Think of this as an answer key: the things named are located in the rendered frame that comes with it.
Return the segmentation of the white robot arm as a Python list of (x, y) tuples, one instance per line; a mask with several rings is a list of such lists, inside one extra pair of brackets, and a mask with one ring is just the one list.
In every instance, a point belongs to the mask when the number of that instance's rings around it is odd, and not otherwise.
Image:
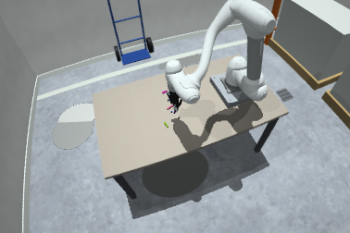
[(274, 31), (276, 19), (267, 8), (252, 0), (228, 0), (225, 3), (206, 32), (200, 63), (195, 73), (185, 75), (178, 60), (170, 60), (166, 64), (169, 91), (177, 93), (187, 104), (198, 102), (201, 81), (208, 70), (214, 42), (218, 34), (236, 19), (242, 22), (247, 35), (247, 61), (241, 56), (233, 58), (227, 67), (228, 78), (226, 75), (220, 81), (227, 93), (243, 91), (254, 101), (261, 101), (267, 96), (268, 87), (261, 73), (264, 37)]

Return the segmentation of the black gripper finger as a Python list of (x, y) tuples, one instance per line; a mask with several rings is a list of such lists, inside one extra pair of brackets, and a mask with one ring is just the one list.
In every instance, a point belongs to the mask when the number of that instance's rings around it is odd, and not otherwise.
[(176, 102), (175, 102), (175, 98), (173, 97), (173, 95), (170, 95), (169, 92), (167, 92), (167, 96), (169, 98), (169, 101), (171, 104), (173, 104), (173, 108), (174, 108), (174, 111), (176, 110)]
[(181, 102), (182, 102), (182, 99), (180, 99), (180, 102), (179, 102), (179, 99), (177, 99), (177, 96), (175, 96), (175, 102), (176, 102), (176, 112), (178, 112), (179, 110), (179, 107), (181, 105)]

